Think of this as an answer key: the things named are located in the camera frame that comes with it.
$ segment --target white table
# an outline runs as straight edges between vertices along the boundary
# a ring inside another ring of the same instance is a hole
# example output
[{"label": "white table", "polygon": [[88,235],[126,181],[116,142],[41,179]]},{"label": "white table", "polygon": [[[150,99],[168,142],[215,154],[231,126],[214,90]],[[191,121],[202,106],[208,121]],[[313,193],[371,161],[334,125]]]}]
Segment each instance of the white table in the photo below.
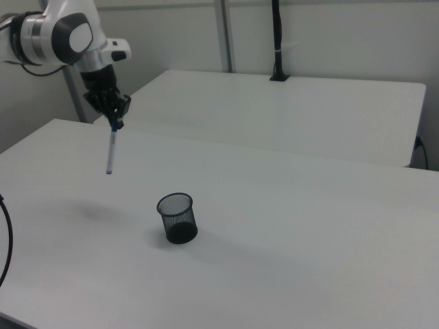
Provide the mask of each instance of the white table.
[{"label": "white table", "polygon": [[124,129],[404,167],[424,95],[413,83],[168,71],[133,94]]},{"label": "white table", "polygon": [[[0,313],[38,329],[438,325],[438,173],[122,130],[106,175],[108,133],[52,121],[0,155],[15,235]],[[156,212],[176,191],[199,227],[180,246]]]}]

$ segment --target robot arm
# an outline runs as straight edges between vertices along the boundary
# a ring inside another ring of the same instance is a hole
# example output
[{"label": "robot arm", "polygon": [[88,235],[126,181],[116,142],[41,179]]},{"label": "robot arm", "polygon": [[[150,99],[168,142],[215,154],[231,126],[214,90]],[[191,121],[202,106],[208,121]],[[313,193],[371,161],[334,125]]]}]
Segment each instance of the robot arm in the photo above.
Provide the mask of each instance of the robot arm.
[{"label": "robot arm", "polygon": [[117,129],[131,98],[120,95],[112,64],[130,57],[126,40],[103,33],[93,0],[50,0],[43,13],[0,17],[0,62],[74,65],[86,100]]}]

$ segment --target cable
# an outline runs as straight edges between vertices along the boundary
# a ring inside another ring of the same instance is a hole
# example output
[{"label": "cable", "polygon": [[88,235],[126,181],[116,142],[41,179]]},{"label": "cable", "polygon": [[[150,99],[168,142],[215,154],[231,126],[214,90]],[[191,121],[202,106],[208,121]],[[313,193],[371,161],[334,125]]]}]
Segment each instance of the cable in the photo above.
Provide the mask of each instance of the cable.
[{"label": "cable", "polygon": [[425,170],[428,170],[428,157],[427,157],[427,150],[425,149],[425,145],[423,142],[423,138],[421,136],[416,136],[414,140],[414,149],[417,149],[418,147],[422,147],[424,151],[424,158],[425,158]]},{"label": "cable", "polygon": [[0,27],[0,32],[3,31],[4,29],[7,29],[10,25],[11,25],[11,24],[8,23],[8,24],[5,24],[5,25],[3,25],[2,27]]},{"label": "cable", "polygon": [[425,170],[428,170],[428,158],[427,158],[427,150],[425,149],[425,145],[423,143],[423,140],[421,139],[419,141],[419,145],[423,148],[424,151],[424,158],[425,158]]},{"label": "cable", "polygon": [[9,269],[9,265],[11,263],[11,257],[12,257],[12,246],[14,244],[14,236],[12,234],[12,223],[11,223],[11,217],[9,216],[8,209],[6,209],[5,204],[3,203],[3,197],[0,194],[0,207],[3,210],[3,213],[6,217],[6,223],[8,225],[8,233],[9,233],[9,246],[8,246],[8,256],[6,257],[6,264],[3,269],[3,273],[0,277],[0,287],[3,284],[3,281],[5,280],[6,274]]},{"label": "cable", "polygon": [[34,73],[32,71],[29,71],[28,69],[25,68],[24,65],[21,65],[21,67],[23,68],[23,70],[28,72],[30,75],[33,75],[34,77],[48,77],[50,75],[53,75],[53,74],[61,71],[64,67],[66,67],[66,65],[62,65],[61,67],[57,68],[55,71],[48,72],[48,73],[43,73],[43,74],[38,74],[38,73]]}]

